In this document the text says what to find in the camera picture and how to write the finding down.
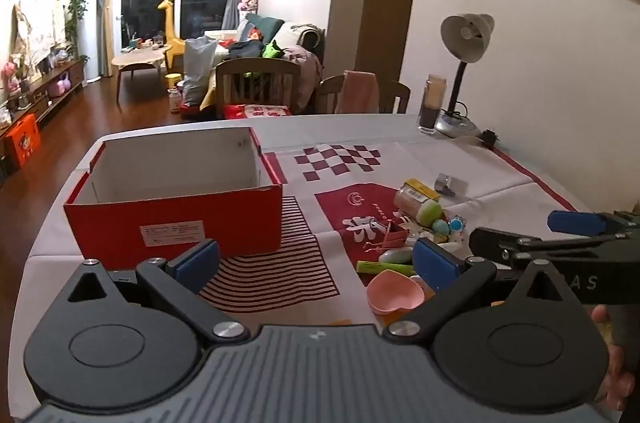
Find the right hand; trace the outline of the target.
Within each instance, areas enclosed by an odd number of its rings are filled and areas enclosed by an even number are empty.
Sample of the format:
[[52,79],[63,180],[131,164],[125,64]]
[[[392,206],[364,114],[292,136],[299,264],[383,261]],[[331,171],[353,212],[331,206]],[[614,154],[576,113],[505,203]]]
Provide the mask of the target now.
[[606,404],[614,411],[623,412],[639,384],[639,307],[597,305],[591,311],[591,319],[612,330],[608,372],[602,389]]

